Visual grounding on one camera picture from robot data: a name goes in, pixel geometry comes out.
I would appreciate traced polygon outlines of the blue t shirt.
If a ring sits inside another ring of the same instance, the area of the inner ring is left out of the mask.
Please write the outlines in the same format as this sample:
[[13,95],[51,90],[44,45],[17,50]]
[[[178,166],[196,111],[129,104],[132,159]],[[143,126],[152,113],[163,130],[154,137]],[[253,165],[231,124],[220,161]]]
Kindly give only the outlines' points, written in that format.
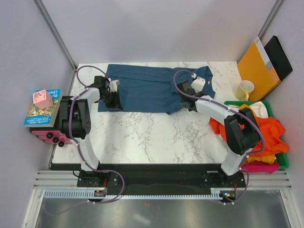
[[124,112],[172,114],[183,108],[181,95],[177,91],[173,77],[177,71],[176,83],[192,82],[195,73],[205,80],[204,93],[215,97],[212,87],[213,74],[208,66],[200,68],[167,68],[109,64],[107,76],[119,80],[120,103]]

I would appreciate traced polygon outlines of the orange t shirt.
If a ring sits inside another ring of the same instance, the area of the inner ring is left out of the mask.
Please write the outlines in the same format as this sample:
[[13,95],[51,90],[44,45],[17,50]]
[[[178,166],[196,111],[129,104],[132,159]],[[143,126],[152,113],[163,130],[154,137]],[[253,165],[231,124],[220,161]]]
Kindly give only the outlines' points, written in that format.
[[[281,140],[281,136],[285,133],[285,128],[280,124],[278,120],[273,117],[260,118],[256,117],[256,121],[261,130],[261,133],[265,139],[265,149],[260,153],[254,153],[249,156],[263,157],[278,153],[287,153],[289,146]],[[226,140],[226,132],[224,125],[220,124],[213,118],[210,118],[209,124],[215,134],[219,134],[220,137]],[[262,143],[259,142],[254,148],[253,152],[259,151],[262,148]]]

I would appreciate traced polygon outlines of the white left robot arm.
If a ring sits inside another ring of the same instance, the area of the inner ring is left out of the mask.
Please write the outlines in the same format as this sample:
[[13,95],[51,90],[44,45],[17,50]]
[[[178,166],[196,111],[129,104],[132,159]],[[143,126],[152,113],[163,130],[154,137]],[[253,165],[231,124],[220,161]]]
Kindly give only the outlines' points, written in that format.
[[99,187],[104,182],[104,175],[97,170],[100,162],[93,150],[90,131],[90,112],[93,104],[103,102],[107,108],[122,110],[118,86],[119,80],[96,76],[94,83],[74,97],[62,98],[59,105],[59,129],[76,147],[81,160],[81,169],[92,171],[88,182]]

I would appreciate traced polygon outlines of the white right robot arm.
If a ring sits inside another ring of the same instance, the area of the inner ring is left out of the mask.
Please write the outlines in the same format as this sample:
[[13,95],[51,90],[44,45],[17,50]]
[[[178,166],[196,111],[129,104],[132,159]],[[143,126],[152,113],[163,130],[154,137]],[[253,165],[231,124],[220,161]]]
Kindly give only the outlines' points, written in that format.
[[189,81],[174,84],[182,97],[182,104],[189,110],[208,115],[225,127],[226,143],[229,147],[226,158],[221,164],[223,172],[218,174],[218,183],[230,186],[241,170],[246,156],[259,143],[265,140],[256,118],[249,108],[233,109],[219,103],[203,92],[196,93]]

